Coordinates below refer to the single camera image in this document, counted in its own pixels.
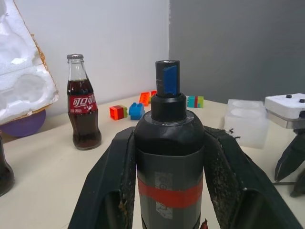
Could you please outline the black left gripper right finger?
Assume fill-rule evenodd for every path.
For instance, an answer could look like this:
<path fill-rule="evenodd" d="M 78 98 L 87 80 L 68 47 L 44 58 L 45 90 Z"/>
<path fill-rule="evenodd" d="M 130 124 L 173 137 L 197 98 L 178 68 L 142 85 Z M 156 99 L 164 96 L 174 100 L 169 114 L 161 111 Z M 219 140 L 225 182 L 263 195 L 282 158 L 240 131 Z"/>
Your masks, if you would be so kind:
<path fill-rule="evenodd" d="M 224 130 L 205 127 L 203 167 L 220 228 L 302 228 L 265 172 Z"/>

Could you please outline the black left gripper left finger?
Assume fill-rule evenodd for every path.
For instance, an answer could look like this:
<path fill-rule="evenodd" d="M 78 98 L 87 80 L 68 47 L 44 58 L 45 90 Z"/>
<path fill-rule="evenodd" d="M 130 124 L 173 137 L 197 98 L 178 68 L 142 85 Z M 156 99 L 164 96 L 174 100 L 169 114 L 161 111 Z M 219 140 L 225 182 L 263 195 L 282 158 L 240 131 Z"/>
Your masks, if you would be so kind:
<path fill-rule="evenodd" d="M 118 132 L 88 173 L 71 217 L 70 229 L 130 229 L 136 163 L 134 127 Z"/>

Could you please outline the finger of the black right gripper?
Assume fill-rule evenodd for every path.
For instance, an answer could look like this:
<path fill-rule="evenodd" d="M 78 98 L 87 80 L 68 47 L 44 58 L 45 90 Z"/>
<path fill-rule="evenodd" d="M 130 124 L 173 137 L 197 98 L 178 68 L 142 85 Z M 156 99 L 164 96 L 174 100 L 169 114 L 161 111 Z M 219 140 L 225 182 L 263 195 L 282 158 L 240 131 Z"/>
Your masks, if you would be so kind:
<path fill-rule="evenodd" d="M 295 137 L 283 152 L 275 168 L 275 181 L 281 181 L 289 176 L 305 160 L 305 138 Z"/>
<path fill-rule="evenodd" d="M 293 191 L 290 193 L 290 197 L 297 198 L 305 194 L 305 170 L 303 170 L 299 176 L 298 180 L 294 185 Z"/>

